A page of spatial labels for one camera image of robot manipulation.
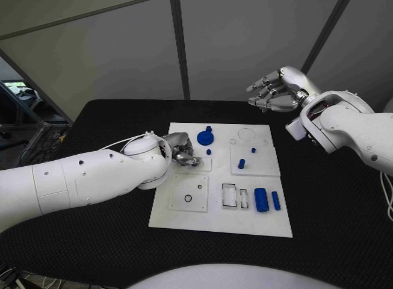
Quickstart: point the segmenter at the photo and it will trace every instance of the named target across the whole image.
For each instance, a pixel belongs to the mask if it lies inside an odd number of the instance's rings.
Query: white board
[[[213,143],[203,146],[196,137],[207,125],[212,127]],[[184,168],[177,163],[171,163],[166,183],[155,190],[148,227],[292,238],[278,166],[272,165],[278,171],[274,173],[276,176],[253,176],[252,173],[233,175],[230,173],[232,166],[238,166],[238,163],[230,164],[230,150],[250,152],[250,149],[256,148],[256,152],[250,153],[256,157],[246,156],[248,167],[259,167],[261,162],[269,158],[269,152],[275,152],[269,127],[219,123],[170,123],[168,133],[173,132],[187,132],[193,144],[193,155],[203,157],[204,168]],[[203,177],[207,180],[206,203]],[[242,209],[240,205],[233,210],[223,208],[222,184],[235,184],[238,200],[240,200],[239,190],[246,189],[248,209]],[[265,213],[256,211],[255,188],[265,188],[268,192],[269,211]],[[278,192],[279,211],[274,209],[272,191]],[[189,194],[191,200],[196,198],[199,206],[206,204],[199,211],[189,206],[193,201],[186,202],[184,200]],[[170,210],[171,200],[179,202],[174,203],[174,210]]]

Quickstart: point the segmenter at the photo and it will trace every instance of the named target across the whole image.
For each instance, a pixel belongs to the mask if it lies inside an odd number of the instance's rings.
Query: black tablecloth
[[[242,102],[98,100],[86,104],[56,158],[94,151],[170,122],[271,126],[294,238],[148,228],[154,190],[50,213],[10,228],[0,261],[37,274],[124,287],[181,266],[239,263],[311,276],[346,288],[393,288],[393,223],[379,172],[353,150],[331,155],[294,141],[295,113]]]

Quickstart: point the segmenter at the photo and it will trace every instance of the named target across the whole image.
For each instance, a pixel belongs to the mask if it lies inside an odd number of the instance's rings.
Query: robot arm
[[[46,213],[104,202],[137,186],[155,188],[166,181],[171,160],[200,163],[186,132],[163,138],[147,133],[122,153],[102,149],[0,171],[0,232]]]
[[[284,84],[291,101],[302,107],[301,115],[285,127],[295,140],[308,136],[328,154],[348,146],[370,167],[393,176],[393,113],[374,113],[347,91],[322,93],[304,73],[289,66],[255,82],[246,91],[265,90],[269,83]]]

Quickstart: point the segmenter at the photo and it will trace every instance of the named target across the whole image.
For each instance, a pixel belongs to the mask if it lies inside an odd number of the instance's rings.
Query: blue object
[[[239,169],[243,169],[245,163],[246,163],[245,159],[240,159],[240,160],[239,160],[239,164],[238,164],[238,168],[239,168]]]
[[[268,212],[268,193],[265,188],[255,189],[255,207],[258,212]]]
[[[278,195],[276,195],[276,191],[272,191],[272,202],[274,202],[274,208],[276,209],[276,211],[281,209],[281,203],[278,201]]]
[[[197,142],[203,146],[207,146],[213,142],[213,134],[212,134],[212,127],[207,126],[206,130],[197,134]]]

